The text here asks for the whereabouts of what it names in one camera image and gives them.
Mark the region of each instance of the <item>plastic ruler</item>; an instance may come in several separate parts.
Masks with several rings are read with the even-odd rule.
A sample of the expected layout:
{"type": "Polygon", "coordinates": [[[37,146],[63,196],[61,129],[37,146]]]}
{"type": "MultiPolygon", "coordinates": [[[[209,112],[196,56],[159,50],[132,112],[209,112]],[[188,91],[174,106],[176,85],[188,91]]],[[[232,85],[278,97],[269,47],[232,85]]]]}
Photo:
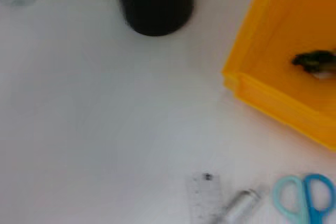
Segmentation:
{"type": "Polygon", "coordinates": [[[187,189],[192,224],[216,223],[224,206],[220,177],[195,174],[188,178],[187,189]]]}

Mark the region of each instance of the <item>white surface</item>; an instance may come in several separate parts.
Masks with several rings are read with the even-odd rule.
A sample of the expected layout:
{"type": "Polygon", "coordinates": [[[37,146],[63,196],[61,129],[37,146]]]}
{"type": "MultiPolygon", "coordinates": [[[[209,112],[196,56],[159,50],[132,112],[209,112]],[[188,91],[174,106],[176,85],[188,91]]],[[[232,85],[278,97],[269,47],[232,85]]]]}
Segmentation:
{"type": "MultiPolygon", "coordinates": [[[[336,182],[335,154],[222,87],[249,2],[197,0],[162,38],[128,28],[117,0],[1,7],[0,222],[189,223],[193,172],[231,194],[287,174],[336,182]]],[[[285,219],[267,200],[250,223],[285,219]]]]}

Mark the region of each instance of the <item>scissor handle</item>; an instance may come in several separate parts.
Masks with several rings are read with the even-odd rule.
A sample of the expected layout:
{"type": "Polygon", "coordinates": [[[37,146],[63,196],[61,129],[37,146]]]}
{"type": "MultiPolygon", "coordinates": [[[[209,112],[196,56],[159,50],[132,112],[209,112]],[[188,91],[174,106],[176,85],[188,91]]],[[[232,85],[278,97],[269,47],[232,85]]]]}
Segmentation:
{"type": "Polygon", "coordinates": [[[308,224],[309,213],[307,210],[307,202],[303,182],[296,176],[287,176],[278,180],[273,188],[272,198],[275,207],[288,218],[293,224],[308,224]],[[299,211],[293,212],[285,208],[281,203],[281,193],[283,188],[290,183],[294,183],[297,188],[297,195],[299,200],[299,211]]]}
{"type": "Polygon", "coordinates": [[[305,179],[303,180],[304,184],[304,190],[306,192],[306,198],[307,198],[307,206],[308,206],[308,211],[311,219],[311,223],[316,223],[316,224],[322,224],[322,219],[324,216],[328,215],[336,205],[336,190],[334,184],[331,182],[330,179],[327,177],[321,175],[321,174],[310,174],[305,179]],[[330,191],[330,197],[331,197],[331,202],[329,204],[329,207],[323,210],[317,210],[314,207],[313,203],[313,198],[312,198],[312,193],[311,193],[311,182],[313,180],[319,180],[322,183],[324,183],[329,191],[330,191]]]}

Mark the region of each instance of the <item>yellow plastic tray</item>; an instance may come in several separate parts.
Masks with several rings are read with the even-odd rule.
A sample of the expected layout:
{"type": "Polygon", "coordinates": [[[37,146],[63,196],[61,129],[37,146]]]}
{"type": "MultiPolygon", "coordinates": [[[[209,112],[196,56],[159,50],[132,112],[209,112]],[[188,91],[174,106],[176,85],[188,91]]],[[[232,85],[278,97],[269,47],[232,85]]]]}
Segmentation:
{"type": "Polygon", "coordinates": [[[236,97],[336,151],[336,79],[293,66],[336,48],[336,0],[254,0],[224,68],[236,97]]]}

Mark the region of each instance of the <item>black dot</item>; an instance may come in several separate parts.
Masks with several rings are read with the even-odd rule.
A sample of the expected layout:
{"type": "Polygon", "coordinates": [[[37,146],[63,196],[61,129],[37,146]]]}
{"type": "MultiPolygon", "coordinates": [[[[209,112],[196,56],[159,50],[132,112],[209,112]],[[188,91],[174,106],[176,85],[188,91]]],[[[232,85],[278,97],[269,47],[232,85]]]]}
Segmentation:
{"type": "Polygon", "coordinates": [[[213,179],[213,175],[211,175],[209,173],[206,173],[206,174],[204,174],[204,179],[210,181],[210,180],[213,179]]]}

